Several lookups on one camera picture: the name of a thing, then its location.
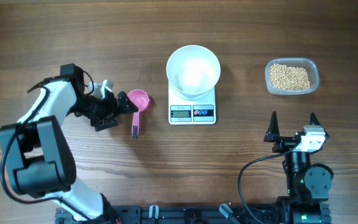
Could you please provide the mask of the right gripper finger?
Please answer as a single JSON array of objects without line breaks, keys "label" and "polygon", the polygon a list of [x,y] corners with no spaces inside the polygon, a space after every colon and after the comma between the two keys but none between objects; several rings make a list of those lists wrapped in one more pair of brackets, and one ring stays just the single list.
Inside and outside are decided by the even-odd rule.
[{"label": "right gripper finger", "polygon": [[[318,126],[321,125],[314,113],[310,114],[310,125],[318,125]],[[329,139],[329,134],[325,129],[324,129],[324,133],[325,133],[325,138]]]},{"label": "right gripper finger", "polygon": [[280,131],[278,126],[277,113],[272,112],[270,124],[264,136],[264,142],[278,142],[280,140]]}]

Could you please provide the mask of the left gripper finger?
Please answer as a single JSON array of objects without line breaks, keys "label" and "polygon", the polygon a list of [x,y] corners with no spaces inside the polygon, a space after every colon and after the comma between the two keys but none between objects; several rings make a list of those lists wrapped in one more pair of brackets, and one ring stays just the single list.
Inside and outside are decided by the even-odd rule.
[{"label": "left gripper finger", "polygon": [[102,131],[105,129],[113,128],[118,125],[115,119],[101,119],[94,125],[95,131]]},{"label": "left gripper finger", "polygon": [[138,107],[129,99],[124,91],[118,93],[118,111],[120,113],[138,112]]}]

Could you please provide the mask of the pink measuring scoop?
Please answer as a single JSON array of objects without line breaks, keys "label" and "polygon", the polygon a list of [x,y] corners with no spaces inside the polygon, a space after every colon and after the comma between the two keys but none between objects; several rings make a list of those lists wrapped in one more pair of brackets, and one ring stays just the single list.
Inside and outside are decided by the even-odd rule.
[{"label": "pink measuring scoop", "polygon": [[139,138],[140,113],[149,105],[149,96],[144,90],[132,90],[128,94],[129,99],[138,108],[138,112],[133,113],[132,118],[132,138]]}]

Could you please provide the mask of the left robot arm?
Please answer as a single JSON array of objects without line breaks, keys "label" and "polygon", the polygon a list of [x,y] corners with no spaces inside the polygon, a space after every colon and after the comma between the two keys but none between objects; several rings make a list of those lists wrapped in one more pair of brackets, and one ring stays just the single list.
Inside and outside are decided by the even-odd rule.
[{"label": "left robot arm", "polygon": [[0,128],[0,180],[5,194],[21,204],[53,201],[77,223],[121,223],[122,218],[102,193],[77,177],[76,164],[61,126],[69,114],[89,119],[96,131],[118,125],[120,114],[139,109],[125,92],[114,95],[111,81],[92,83],[74,63],[60,74],[35,84],[40,95],[16,123]]}]

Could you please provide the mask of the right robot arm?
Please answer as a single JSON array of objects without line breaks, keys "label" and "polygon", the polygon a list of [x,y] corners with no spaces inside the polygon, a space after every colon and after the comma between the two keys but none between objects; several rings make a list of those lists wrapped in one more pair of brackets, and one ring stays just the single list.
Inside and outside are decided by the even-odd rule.
[{"label": "right robot arm", "polygon": [[287,177],[287,197],[277,198],[278,223],[331,223],[329,191],[333,170],[321,163],[312,164],[310,155],[323,149],[329,134],[314,113],[310,123],[293,137],[280,135],[276,112],[272,113],[265,142],[272,142],[272,152],[284,155],[283,170]]}]

